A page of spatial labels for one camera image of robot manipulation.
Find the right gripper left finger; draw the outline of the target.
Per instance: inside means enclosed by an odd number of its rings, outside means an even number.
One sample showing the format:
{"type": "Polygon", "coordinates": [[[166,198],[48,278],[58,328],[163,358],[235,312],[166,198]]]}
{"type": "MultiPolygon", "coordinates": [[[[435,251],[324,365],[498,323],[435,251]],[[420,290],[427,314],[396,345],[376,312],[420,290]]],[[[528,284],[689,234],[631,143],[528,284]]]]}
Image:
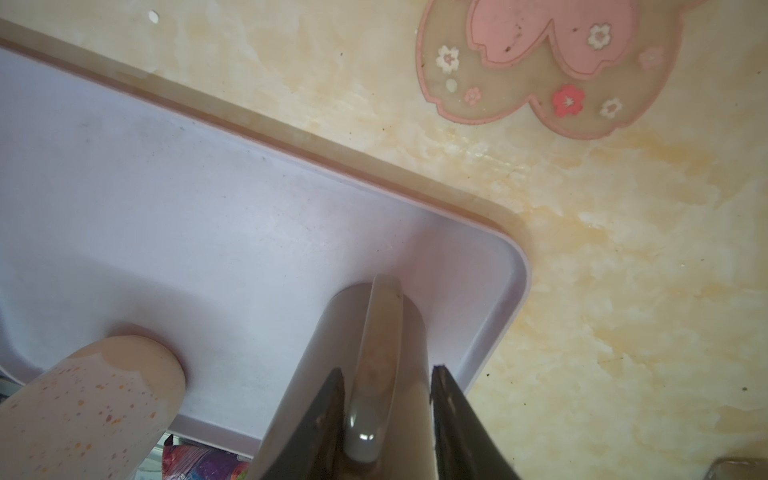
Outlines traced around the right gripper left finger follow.
{"type": "Polygon", "coordinates": [[[273,422],[259,450],[261,479],[338,479],[345,382],[330,371],[304,413],[273,422]]]}

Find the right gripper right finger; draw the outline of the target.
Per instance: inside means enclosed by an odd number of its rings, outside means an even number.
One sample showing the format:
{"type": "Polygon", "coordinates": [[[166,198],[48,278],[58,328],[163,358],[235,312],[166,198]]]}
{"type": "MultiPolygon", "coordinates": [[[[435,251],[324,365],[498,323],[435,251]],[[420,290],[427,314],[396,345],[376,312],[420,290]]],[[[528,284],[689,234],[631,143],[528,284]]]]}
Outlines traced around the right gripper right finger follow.
{"type": "Polygon", "coordinates": [[[444,365],[431,374],[438,478],[520,480],[444,365]]]}

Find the grey mug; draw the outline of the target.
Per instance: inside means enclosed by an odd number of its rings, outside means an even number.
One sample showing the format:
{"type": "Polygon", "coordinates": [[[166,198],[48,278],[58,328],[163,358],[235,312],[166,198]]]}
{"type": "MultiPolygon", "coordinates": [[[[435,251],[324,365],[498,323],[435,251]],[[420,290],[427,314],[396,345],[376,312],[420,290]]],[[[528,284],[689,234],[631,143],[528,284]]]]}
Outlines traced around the grey mug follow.
{"type": "MultiPolygon", "coordinates": [[[[264,438],[276,418],[304,413],[334,368],[345,382],[338,479],[437,478],[426,327],[399,279],[379,274],[330,300],[264,438]]],[[[261,479],[259,450],[250,479],[261,479]]]]}

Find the white mug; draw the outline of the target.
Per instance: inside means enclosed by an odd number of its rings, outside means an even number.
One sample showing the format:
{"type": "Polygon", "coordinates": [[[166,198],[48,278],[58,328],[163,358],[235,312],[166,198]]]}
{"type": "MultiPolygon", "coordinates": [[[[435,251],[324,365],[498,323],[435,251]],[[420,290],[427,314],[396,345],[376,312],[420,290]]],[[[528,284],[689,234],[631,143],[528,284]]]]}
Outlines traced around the white mug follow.
{"type": "Polygon", "coordinates": [[[4,479],[129,479],[180,411],[186,377],[142,336],[92,343],[1,404],[4,479]]]}

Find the pink flower coaster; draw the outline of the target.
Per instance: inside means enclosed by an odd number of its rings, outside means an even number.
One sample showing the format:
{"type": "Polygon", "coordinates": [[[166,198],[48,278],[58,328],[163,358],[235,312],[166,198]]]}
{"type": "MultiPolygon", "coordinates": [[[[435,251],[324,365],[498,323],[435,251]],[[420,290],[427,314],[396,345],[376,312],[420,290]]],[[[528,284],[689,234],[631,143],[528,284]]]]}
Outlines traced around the pink flower coaster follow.
{"type": "Polygon", "coordinates": [[[417,32],[421,91],[482,125],[530,107],[571,139],[640,118],[677,60],[690,1],[431,1],[417,32]]]}

